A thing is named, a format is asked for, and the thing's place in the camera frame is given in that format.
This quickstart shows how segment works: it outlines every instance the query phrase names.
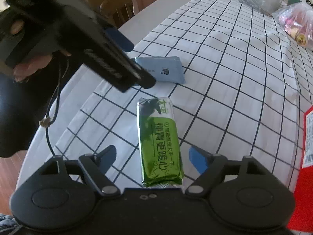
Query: wooden chair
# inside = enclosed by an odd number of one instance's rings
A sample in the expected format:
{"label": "wooden chair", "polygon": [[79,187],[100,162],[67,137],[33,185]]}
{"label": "wooden chair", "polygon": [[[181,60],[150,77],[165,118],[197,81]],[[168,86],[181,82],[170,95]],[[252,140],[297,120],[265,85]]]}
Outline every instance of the wooden chair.
{"label": "wooden chair", "polygon": [[132,0],[105,0],[100,12],[109,18],[110,23],[120,27],[134,16],[132,4]]}

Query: light blue tissue pack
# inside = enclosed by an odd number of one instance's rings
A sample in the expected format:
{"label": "light blue tissue pack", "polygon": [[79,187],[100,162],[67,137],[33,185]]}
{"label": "light blue tissue pack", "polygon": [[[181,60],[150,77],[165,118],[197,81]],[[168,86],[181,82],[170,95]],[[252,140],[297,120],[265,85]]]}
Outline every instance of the light blue tissue pack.
{"label": "light blue tissue pack", "polygon": [[185,83],[184,68],[177,56],[137,57],[135,61],[155,77],[157,81]]}

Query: green and white wrapper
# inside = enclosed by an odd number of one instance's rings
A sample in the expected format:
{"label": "green and white wrapper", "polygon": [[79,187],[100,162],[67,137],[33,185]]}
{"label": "green and white wrapper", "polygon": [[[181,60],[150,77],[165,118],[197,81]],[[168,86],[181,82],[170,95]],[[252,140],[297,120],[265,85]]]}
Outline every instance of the green and white wrapper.
{"label": "green and white wrapper", "polygon": [[137,127],[142,183],[181,185],[184,172],[171,100],[141,98],[137,103]]}

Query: checkered tablecloth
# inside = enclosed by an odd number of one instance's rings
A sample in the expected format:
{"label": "checkered tablecloth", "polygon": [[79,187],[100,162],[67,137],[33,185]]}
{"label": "checkered tablecloth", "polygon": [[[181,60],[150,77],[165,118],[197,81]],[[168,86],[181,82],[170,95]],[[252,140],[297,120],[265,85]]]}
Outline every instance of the checkered tablecloth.
{"label": "checkered tablecloth", "polygon": [[186,84],[157,82],[122,94],[103,81],[55,146],[69,159],[112,144],[106,174],[121,189],[141,186],[137,101],[170,97],[189,185],[199,173],[188,159],[196,145],[241,160],[252,155],[294,190],[303,114],[312,105],[312,50],[291,42],[272,17],[238,0],[191,0],[151,31],[130,57],[179,56]]}

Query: human hand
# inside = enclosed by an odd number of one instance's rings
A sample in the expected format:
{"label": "human hand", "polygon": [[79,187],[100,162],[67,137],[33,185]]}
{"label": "human hand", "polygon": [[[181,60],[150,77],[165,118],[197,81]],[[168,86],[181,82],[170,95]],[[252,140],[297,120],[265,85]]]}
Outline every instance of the human hand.
{"label": "human hand", "polygon": [[[10,29],[12,35],[19,33],[24,27],[24,21],[15,21]],[[70,56],[66,50],[61,50],[65,56]],[[26,77],[34,74],[38,69],[46,67],[52,59],[52,55],[35,56],[27,62],[22,62],[16,65],[13,69],[13,76],[16,82],[21,82]]]}

